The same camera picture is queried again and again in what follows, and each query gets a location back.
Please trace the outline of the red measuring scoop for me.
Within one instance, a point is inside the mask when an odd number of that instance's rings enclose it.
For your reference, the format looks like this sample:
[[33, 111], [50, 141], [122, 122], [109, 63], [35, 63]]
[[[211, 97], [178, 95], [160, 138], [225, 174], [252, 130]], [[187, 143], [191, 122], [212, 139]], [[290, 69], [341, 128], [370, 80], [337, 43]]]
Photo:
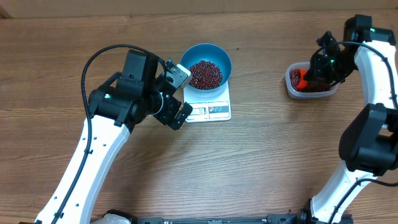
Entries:
[[297, 69], [297, 71], [298, 71], [300, 80], [296, 86], [296, 89], [297, 89], [297, 91], [303, 91], [308, 86], [308, 81], [305, 80], [305, 75], [306, 75], [307, 71], [302, 70], [302, 69]]

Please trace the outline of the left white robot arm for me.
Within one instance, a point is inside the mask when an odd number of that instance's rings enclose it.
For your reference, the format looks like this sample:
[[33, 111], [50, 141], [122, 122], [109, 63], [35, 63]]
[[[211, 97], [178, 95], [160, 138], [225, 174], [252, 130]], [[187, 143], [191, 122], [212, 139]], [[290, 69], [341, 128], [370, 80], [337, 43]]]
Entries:
[[89, 223], [109, 168], [135, 125], [153, 116], [178, 130], [192, 112], [173, 96], [191, 78], [186, 69], [140, 78], [117, 72], [93, 90], [85, 100], [88, 116], [75, 152], [35, 223]]

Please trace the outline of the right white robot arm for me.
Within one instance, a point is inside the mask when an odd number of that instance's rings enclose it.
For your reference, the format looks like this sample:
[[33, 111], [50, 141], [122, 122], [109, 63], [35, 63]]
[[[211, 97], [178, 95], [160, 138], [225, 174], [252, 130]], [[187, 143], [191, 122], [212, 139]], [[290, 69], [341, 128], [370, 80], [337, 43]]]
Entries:
[[334, 86], [357, 70], [365, 105], [340, 138], [337, 170], [295, 221], [352, 223], [344, 214], [350, 203], [365, 186], [380, 184], [378, 177], [397, 169], [396, 40], [392, 30], [375, 28], [370, 16], [357, 14], [345, 22], [343, 41], [326, 32], [317, 44], [297, 87]]

